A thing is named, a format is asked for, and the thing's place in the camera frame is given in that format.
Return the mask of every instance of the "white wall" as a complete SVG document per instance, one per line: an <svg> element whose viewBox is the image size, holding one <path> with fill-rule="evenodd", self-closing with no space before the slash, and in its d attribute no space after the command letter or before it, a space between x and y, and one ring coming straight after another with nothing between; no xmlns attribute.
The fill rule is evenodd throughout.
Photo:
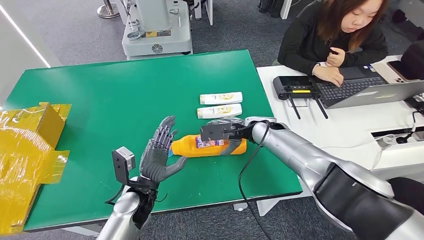
<svg viewBox="0 0 424 240"><path fill-rule="evenodd" d="M1 11L2 8L50 66L61 65L41 36L36 33L34 26L21 13L18 5L13 0L0 0L0 107L26 69L46 68L46 64Z"/></svg>

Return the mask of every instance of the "cable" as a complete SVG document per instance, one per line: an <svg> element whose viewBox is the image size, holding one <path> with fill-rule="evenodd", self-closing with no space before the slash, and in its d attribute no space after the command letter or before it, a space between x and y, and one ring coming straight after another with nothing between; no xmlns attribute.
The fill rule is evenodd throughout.
<svg viewBox="0 0 424 240"><path fill-rule="evenodd" d="M129 16L130 12L127 9L127 6L125 6L124 0L120 0L120 2L122 3L123 9L125 9L126 15Z"/></svg>
<svg viewBox="0 0 424 240"><path fill-rule="evenodd" d="M408 143L408 139L410 138L410 137L412 137L412 134L414 134L415 133L415 130L417 129L416 128L416 126L415 126L415 124L417 123L417 121L415 120L415 114L416 113L421 113L419 110L418 111L414 111L414 112L412 112L412 119L413 119L413 124L412 124L412 128L411 128L411 131L409 132L409 134L408 135L406 135L406 136L400 136L400 137L398 137L398 138L396 138L396 142L398 143L398 144L406 144L406 143Z"/></svg>
<svg viewBox="0 0 424 240"><path fill-rule="evenodd" d="M155 202L157 202L157 203L163 202L167 197L168 197L168 193L165 194L165 196L162 198L162 200L160 200L160 201L155 200Z"/></svg>
<svg viewBox="0 0 424 240"><path fill-rule="evenodd" d="M124 190L124 184L122 184L121 186L120 186L120 189L115 193L115 195L113 195L113 197L112 198L110 198L110 199L108 199L108 200L106 200L106 201L104 201L104 203L105 204L109 204L109 205L112 205L112 206L114 206L115 205L115 203L114 202L112 202L113 200L115 200L118 196L119 196L119 194L121 194L122 193L122 191Z"/></svg>
<svg viewBox="0 0 424 240"><path fill-rule="evenodd" d="M293 3L292 5L290 5L290 7L293 7L294 5L300 3L302 0L297 1L296 3Z"/></svg>
<svg viewBox="0 0 424 240"><path fill-rule="evenodd" d="M225 134L227 134L227 133L235 133L235 132L238 132L238 131L242 131L242 130L248 129L248 128L250 128L250 127L251 127L251 126L250 126L250 125L248 125L248 126L244 126L244 127L242 127L242 128L239 128L239 129L224 130L224 131L223 131L223 133L225 133Z"/></svg>
<svg viewBox="0 0 424 240"><path fill-rule="evenodd" d="M261 222L259 221L258 217L256 217L252 206L250 205L250 203L248 202L248 199L245 196L245 193L243 192L242 189L242 175L245 172L245 169L248 167L248 165L251 163L251 161L253 160L253 158L256 156L256 154L258 153L259 149L262 147L262 144L264 143L265 137L267 136L268 130L270 129L270 125L271 123L269 121L266 121L266 129L265 129L265 133L263 134L262 139L260 140L259 144L257 145L257 148L254 150L254 152L252 153L252 155L250 156L250 158L247 160L246 164L244 165L244 167L241 169L240 174L238 175L238 188L240 189L240 193L241 196L243 196L244 201L247 203L247 206L249 207L250 211L252 212L252 215L254 217L254 219L256 220L257 224L259 225L260 229L262 229L262 232L266 235L266 237L269 240L272 240L269 233L267 231L265 231L264 227L262 226Z"/></svg>
<svg viewBox="0 0 424 240"><path fill-rule="evenodd" d="M195 6L195 7L193 7L192 9L190 9L190 11L188 12L188 15L190 16L190 15L192 14L192 12L193 12L195 9L197 9L199 6L200 6L200 3L198 2L198 3L196 4L196 6Z"/></svg>
<svg viewBox="0 0 424 240"><path fill-rule="evenodd" d="M383 139L385 137L389 137L389 136L392 136L392 135L393 134L387 134L387 135L384 135L384 136L379 136L377 138L373 138L370 141L366 141L366 142L363 142L363 143L360 143L360 144L357 144L357 145L353 145L353 146L325 146L325 147L320 147L320 149L353 149L353 148L357 148L357 147L360 147L362 145L366 145L366 144L372 143L374 141L378 141L380 139Z"/></svg>
<svg viewBox="0 0 424 240"><path fill-rule="evenodd" d="M335 148L335 149L352 149L352 148L356 148L356 147L360 147L360 146L363 146L363 145L366 145L366 144L372 143L372 142L374 142L374 141L376 141L376 142L378 143L378 141L379 141L379 140L381 140L381 139L383 139L383 138L386 138L386 137L392 137L392 138L395 138L395 135L393 135L393 134L387 134L387 135L384 135L384 136L380 136L380 137L374 138L374 139L373 139L373 140L371 140L371 141L363 142L363 143L360 143L360 144L357 144L357 145L354 145L354 146L326 146L326 147L321 147L321 149L328 149L328 148ZM369 169L370 171L373 171L373 170L374 170L374 168L376 168L376 166L379 164L380 159L382 158L383 151L384 151L384 150L386 150L388 147L390 147L390 146L391 146L391 145L388 145L388 146L381 146L380 144L378 144L378 145L380 146L381 150L378 152L377 157L376 157L376 158L374 158L374 161L373 161L372 167Z"/></svg>

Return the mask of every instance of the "orange bottle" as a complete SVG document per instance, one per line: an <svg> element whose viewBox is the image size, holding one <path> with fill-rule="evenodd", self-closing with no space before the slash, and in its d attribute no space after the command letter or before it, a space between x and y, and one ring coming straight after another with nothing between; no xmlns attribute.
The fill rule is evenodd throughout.
<svg viewBox="0 0 424 240"><path fill-rule="evenodd" d="M221 151L230 144L230 140L202 141L200 135L187 135L171 144L173 155L187 158L219 156ZM244 154L247 148L246 139L241 140L231 155Z"/></svg>

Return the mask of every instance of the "black sweater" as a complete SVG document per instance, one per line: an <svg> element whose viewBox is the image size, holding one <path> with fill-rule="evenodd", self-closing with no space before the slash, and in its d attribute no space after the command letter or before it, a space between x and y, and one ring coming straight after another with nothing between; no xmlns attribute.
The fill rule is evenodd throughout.
<svg viewBox="0 0 424 240"><path fill-rule="evenodd" d="M362 51L348 53L349 33L342 33L329 44L317 35L318 17L322 6L315 0L306 6L288 27L282 38L278 53L278 62L291 69L312 75L317 62L325 62L330 47L343 49L346 52L341 67L367 65L378 62L388 55L385 36L376 24L360 47Z"/></svg>

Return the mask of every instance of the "white bottle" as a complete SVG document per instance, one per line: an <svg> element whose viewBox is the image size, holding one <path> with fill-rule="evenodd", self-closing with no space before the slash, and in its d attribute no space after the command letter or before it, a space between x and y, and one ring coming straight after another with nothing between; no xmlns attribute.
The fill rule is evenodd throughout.
<svg viewBox="0 0 424 240"><path fill-rule="evenodd" d="M197 118L199 119L220 119L234 117L240 114L242 114L242 105L240 103L197 109Z"/></svg>
<svg viewBox="0 0 424 240"><path fill-rule="evenodd" d="M202 105L238 104L242 101L243 95L241 91L200 95L200 104Z"/></svg>

